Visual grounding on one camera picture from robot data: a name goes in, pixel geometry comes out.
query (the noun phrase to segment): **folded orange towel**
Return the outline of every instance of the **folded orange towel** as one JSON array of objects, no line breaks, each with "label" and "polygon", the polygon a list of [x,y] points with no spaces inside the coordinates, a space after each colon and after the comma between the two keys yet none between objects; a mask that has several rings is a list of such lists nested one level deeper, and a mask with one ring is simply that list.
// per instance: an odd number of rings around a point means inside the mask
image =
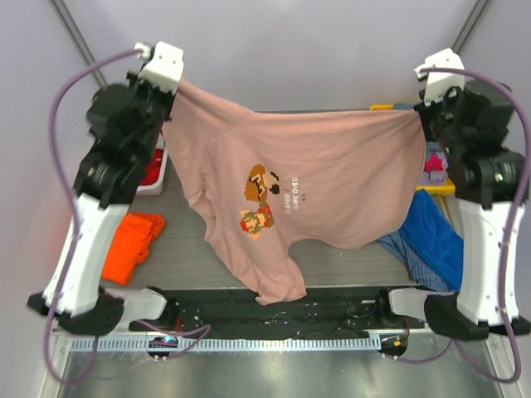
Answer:
[{"label": "folded orange towel", "polygon": [[148,258],[149,244],[165,224],[158,214],[127,213],[114,234],[101,278],[125,286],[136,264]]}]

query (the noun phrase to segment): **white wall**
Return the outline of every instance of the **white wall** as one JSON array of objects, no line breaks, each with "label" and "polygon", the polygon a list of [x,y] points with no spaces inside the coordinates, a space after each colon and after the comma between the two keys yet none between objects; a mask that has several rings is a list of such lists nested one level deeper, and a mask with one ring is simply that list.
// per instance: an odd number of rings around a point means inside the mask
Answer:
[{"label": "white wall", "polygon": [[184,49],[188,79],[213,94],[255,110],[309,110],[417,100],[412,69],[451,45],[474,0],[67,3],[96,58],[167,41]]},{"label": "white wall", "polygon": [[[529,0],[497,0],[490,6],[469,44],[463,50],[465,67],[480,71],[512,87],[531,118],[531,2]],[[524,136],[516,116],[509,128],[506,143],[513,150],[524,151]],[[520,312],[531,319],[531,209],[519,232],[516,254],[516,295]],[[523,379],[527,395],[531,396],[531,338],[519,339],[524,360]]]},{"label": "white wall", "polygon": [[[82,63],[46,1],[4,0],[0,37],[0,395],[35,398],[44,375],[43,321],[26,300],[46,287],[69,219],[51,168],[47,111]],[[61,110],[70,175],[90,142],[84,112],[94,91],[87,80]]]}]

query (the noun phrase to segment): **pink cloth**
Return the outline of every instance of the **pink cloth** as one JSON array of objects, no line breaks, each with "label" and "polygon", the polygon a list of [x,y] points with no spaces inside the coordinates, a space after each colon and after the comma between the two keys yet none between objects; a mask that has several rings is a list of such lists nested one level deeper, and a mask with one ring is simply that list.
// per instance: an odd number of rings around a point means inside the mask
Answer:
[{"label": "pink cloth", "polygon": [[305,296],[292,243],[357,249],[396,231],[424,167],[409,110],[260,114],[182,80],[172,117],[163,135],[205,240],[262,304]]}]

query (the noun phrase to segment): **blue towel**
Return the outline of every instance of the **blue towel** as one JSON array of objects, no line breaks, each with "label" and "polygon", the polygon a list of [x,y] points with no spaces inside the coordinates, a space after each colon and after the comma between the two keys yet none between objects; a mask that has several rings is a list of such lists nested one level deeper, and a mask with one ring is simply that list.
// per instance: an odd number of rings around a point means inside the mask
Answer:
[{"label": "blue towel", "polygon": [[400,235],[455,291],[463,277],[463,240],[426,190],[415,193]]},{"label": "blue towel", "polygon": [[409,247],[400,232],[385,235],[378,239],[378,243],[406,266],[411,279],[436,292],[452,291],[443,278]]}]

